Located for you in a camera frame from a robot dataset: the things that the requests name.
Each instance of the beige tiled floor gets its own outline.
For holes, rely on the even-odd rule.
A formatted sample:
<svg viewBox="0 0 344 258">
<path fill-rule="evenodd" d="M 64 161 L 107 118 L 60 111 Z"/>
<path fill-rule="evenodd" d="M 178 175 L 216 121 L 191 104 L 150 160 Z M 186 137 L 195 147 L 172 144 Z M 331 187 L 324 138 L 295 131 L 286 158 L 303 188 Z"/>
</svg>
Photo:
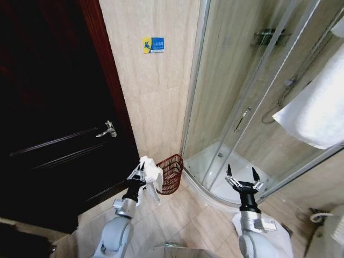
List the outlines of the beige tiled floor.
<svg viewBox="0 0 344 258">
<path fill-rule="evenodd" d="M 111 201 L 107 200 L 100 207 L 82 214 L 78 230 L 56 243 L 58 248 L 52 257 L 91 257 L 104 225 L 116 216 L 111 208 L 113 199 L 122 195 L 119 193 Z M 306 245 L 304 236 L 308 236 L 309 231 L 300 227 L 300 221 L 291 221 L 298 209 L 281 198 L 277 193 L 276 197 L 266 200 L 261 209 L 296 232 L 292 242 L 298 249 L 295 258 L 299 258 Z M 202 202 L 184 180 L 175 193 L 161 196 L 160 206 L 144 191 L 142 203 L 132 221 L 134 234 L 125 257 L 140 258 L 154 246 L 172 242 L 184 247 L 209 249 L 223 258 L 242 258 L 232 217 L 232 213 Z"/>
</svg>

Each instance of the metal frame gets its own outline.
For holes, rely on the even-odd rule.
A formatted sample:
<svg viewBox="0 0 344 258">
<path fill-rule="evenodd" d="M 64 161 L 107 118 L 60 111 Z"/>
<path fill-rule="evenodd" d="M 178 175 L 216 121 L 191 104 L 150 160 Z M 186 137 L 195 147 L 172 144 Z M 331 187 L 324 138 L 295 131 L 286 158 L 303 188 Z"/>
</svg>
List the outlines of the metal frame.
<svg viewBox="0 0 344 258">
<path fill-rule="evenodd" d="M 287 46 L 286 46 L 286 52 L 283 55 L 283 58 L 280 60 L 279 62 L 279 66 L 276 66 L 276 70 L 274 73 L 272 74 L 272 77 L 270 78 L 270 83 L 268 84 L 268 86 L 266 87 L 265 93 L 262 96 L 260 102 L 258 103 L 257 107 L 254 108 L 254 112 L 252 113 L 252 115 L 249 116 L 249 121 L 246 122 L 245 124 L 245 128 L 241 131 L 240 136 L 238 137 L 236 143 L 234 144 L 234 147 L 231 148 L 230 153 L 228 154 L 228 156 L 226 157 L 226 159 L 228 159 L 229 155 L 232 153 L 232 151 L 235 149 L 235 147 L 238 145 L 239 141 L 241 140 L 243 134 L 245 133 L 248 125 L 250 124 L 250 122 L 252 121 L 254 115 L 256 114 L 258 108 L 260 107 L 260 105 L 262 104 L 262 102 L 264 101 L 269 89 L 272 87 L 273 83 L 275 82 L 276 77 L 278 76 L 279 72 L 281 71 L 282 67 L 284 66 L 287 58 L 289 57 L 291 51 L 293 50 L 296 42 L 298 41 L 300 35 L 303 33 L 303 30 L 306 28 L 309 20 L 311 19 L 311 17 L 313 16 L 313 13 L 315 12 L 316 8 L 318 7 L 319 3 L 321 2 L 321 0 L 312 0 L 307 9 L 305 10 L 303 16 L 301 17 L 294 33 L 292 34 L 292 36 L 290 37 Z M 200 65 L 200 59 L 202 56 L 202 48 L 203 48 L 203 41 L 204 41 L 204 35 L 205 35 L 205 29 L 206 29 L 206 23 L 207 23 L 207 16 L 209 14 L 209 7 L 210 7 L 210 0 L 201 0 L 201 4 L 200 4 L 200 12 L 199 12 L 199 20 L 198 20 L 198 25 L 197 25 L 197 34 L 196 34 L 196 42 L 195 42 L 195 50 L 194 50 L 194 59 L 192 62 L 192 70 L 191 70 L 191 79 L 190 79 L 190 87 L 189 87 L 189 93 L 188 93 L 188 103 L 187 103 L 187 109 L 185 112 L 185 120 L 184 120 L 184 127 L 183 127 L 183 137 L 182 137 L 182 145 L 181 145 L 181 153 L 182 155 L 184 154 L 185 151 L 185 146 L 187 143 L 187 135 L 188 135 L 188 127 L 190 124 L 190 119 L 191 119 L 191 112 L 192 112 L 192 104 L 194 101 L 194 94 L 195 94 L 195 89 L 196 89 L 196 83 L 197 83 L 197 76 L 198 76 L 198 70 L 199 70 L 199 65 Z M 277 33 L 275 33 L 276 35 L 279 35 L 279 31 L 282 31 L 284 25 L 286 22 L 288 22 L 292 11 L 294 10 L 294 8 L 296 7 L 296 1 L 292 0 L 288 6 L 288 9 L 286 10 L 283 18 L 281 19 L 276 31 Z M 205 178 L 207 177 L 210 167 L 213 163 L 214 158 L 216 157 L 216 154 L 219 152 L 219 148 L 221 147 L 222 143 L 224 142 L 225 137 L 227 136 L 228 131 L 230 130 L 230 128 L 232 127 L 233 123 L 234 123 L 234 118 L 237 117 L 239 115 L 240 109 L 242 108 L 242 104 L 244 99 L 248 96 L 249 94 L 249 90 L 253 87 L 255 80 L 257 79 L 257 75 L 260 73 L 261 69 L 263 69 L 265 63 L 267 62 L 267 59 L 274 47 L 274 44 L 276 42 L 276 40 L 278 39 L 278 37 L 273 37 L 270 41 L 270 44 L 268 45 L 258 67 L 257 70 L 255 71 L 249 86 L 247 87 L 245 94 L 243 95 L 243 98 L 240 99 L 237 102 L 237 105 L 235 107 L 235 116 L 233 116 L 233 119 L 230 123 L 228 123 L 228 127 L 226 130 L 226 133 L 223 135 L 222 140 L 220 142 L 220 145 L 218 147 L 217 152 L 215 152 L 214 157 L 207 169 L 207 172 L 205 173 L 205 176 L 202 180 L 202 182 L 200 182 L 199 180 L 197 180 L 192 173 L 190 173 L 187 169 L 184 168 L 184 170 L 187 172 L 187 174 L 192 178 L 194 184 L 200 188 L 205 194 L 207 194 L 207 196 L 213 198 L 215 201 L 218 201 L 221 204 L 225 204 L 231 207 L 238 207 L 239 204 L 237 203 L 232 203 L 229 202 L 227 200 L 224 200 L 222 198 L 219 198 L 217 196 L 215 196 L 214 194 L 212 194 L 210 192 L 215 180 L 218 178 L 221 170 L 223 169 L 223 165 L 221 166 L 221 168 L 219 169 L 215 179 L 213 180 L 211 186 L 209 187 L 209 189 L 206 189 L 202 184 L 205 180 Z M 264 199 L 266 197 L 268 197 L 269 195 L 273 194 L 275 191 L 277 191 L 278 189 L 280 189 L 281 187 L 285 186 L 286 184 L 290 183 L 292 180 L 296 179 L 297 177 L 299 177 L 300 175 L 306 173 L 307 171 L 309 171 L 310 169 L 312 169 L 313 167 L 315 167 L 316 165 L 322 163 L 323 161 L 325 161 L 327 158 L 329 158 L 330 156 L 334 155 L 335 153 L 341 151 L 344 148 L 343 145 L 338 145 L 338 146 L 334 146 L 328 150 L 326 150 L 325 152 L 323 152 L 322 154 L 320 154 L 319 156 L 317 156 L 315 159 L 313 159 L 312 161 L 310 161 L 309 163 L 307 163 L 306 165 L 302 166 L 301 168 L 299 168 L 298 170 L 296 170 L 295 172 L 293 172 L 291 175 L 289 175 L 288 177 L 286 177 L 285 179 L 281 180 L 279 183 L 277 183 L 275 186 L 271 187 L 269 190 L 267 190 L 266 192 L 262 193 L 262 195 L 259 197 L 259 199 L 257 200 L 257 203 L 262 203 L 264 201 Z"/>
<path fill-rule="evenodd" d="M 194 103 L 195 89 L 197 84 L 197 77 L 199 71 L 200 58 L 202 56 L 202 48 L 204 42 L 204 35 L 206 23 L 208 21 L 210 0 L 201 0 L 199 4 L 199 16 L 197 22 L 197 32 L 195 38 L 195 48 L 193 50 L 193 59 L 191 66 L 191 77 L 188 91 L 187 107 L 185 109 L 184 126 L 182 133 L 182 143 L 180 153 L 183 156 L 185 146 L 188 138 L 188 129 L 191 119 L 192 104 Z"/>
</svg>

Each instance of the yellow icon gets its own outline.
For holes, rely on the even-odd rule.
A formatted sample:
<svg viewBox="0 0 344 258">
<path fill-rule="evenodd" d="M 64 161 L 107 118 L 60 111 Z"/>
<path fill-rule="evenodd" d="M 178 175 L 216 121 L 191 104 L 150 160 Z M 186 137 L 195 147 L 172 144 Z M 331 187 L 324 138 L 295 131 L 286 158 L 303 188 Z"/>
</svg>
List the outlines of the yellow icon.
<svg viewBox="0 0 344 258">
<path fill-rule="evenodd" d="M 144 47 L 144 54 L 148 54 L 152 48 L 152 38 L 142 38 L 142 45 Z"/>
</svg>

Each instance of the shower enclosure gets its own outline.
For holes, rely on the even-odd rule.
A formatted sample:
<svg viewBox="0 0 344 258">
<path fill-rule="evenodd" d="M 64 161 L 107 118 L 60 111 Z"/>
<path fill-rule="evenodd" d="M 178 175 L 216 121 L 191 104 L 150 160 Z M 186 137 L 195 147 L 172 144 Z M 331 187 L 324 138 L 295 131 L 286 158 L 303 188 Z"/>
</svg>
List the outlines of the shower enclosure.
<svg viewBox="0 0 344 258">
<path fill-rule="evenodd" d="M 272 115 L 321 71 L 343 44 L 331 27 L 343 0 L 201 1 L 182 155 L 185 169 L 213 198 L 236 206 L 225 181 L 264 186 L 262 201 L 340 151 L 311 147 L 274 123 Z"/>
</svg>

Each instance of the white cloth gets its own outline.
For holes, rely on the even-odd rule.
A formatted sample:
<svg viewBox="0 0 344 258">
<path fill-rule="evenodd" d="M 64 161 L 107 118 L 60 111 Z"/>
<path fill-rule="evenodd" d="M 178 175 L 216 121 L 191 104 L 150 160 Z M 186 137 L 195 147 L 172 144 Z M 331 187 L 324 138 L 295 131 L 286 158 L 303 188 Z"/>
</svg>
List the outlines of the white cloth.
<svg viewBox="0 0 344 258">
<path fill-rule="evenodd" d="M 333 26 L 331 32 L 337 37 L 344 38 L 344 16 Z"/>
<path fill-rule="evenodd" d="M 139 173 L 140 168 L 142 168 L 143 165 L 144 165 L 143 178 L 146 181 L 146 185 L 141 186 L 139 189 L 138 202 L 136 203 L 136 206 L 139 206 L 141 204 L 142 192 L 143 192 L 144 187 L 146 187 L 149 194 L 152 195 L 153 198 L 157 202 L 159 202 L 159 205 L 160 205 L 160 197 L 157 194 L 156 189 L 158 189 L 159 191 L 162 191 L 162 183 L 163 183 L 162 169 L 155 165 L 153 159 L 150 159 L 147 156 L 141 157 L 140 164 L 132 171 L 128 179 L 132 178 L 137 173 Z"/>
<path fill-rule="evenodd" d="M 344 141 L 344 44 L 273 118 L 293 137 L 326 149 Z"/>
<path fill-rule="evenodd" d="M 262 214 L 262 217 L 274 220 L 274 218 L 266 214 Z M 232 223 L 234 224 L 235 230 L 239 237 L 242 235 L 240 219 L 241 213 L 237 213 L 232 219 Z M 275 221 L 275 224 L 277 231 L 261 234 L 264 235 L 276 248 L 278 252 L 278 258 L 293 258 L 289 233 L 277 221 Z"/>
</svg>

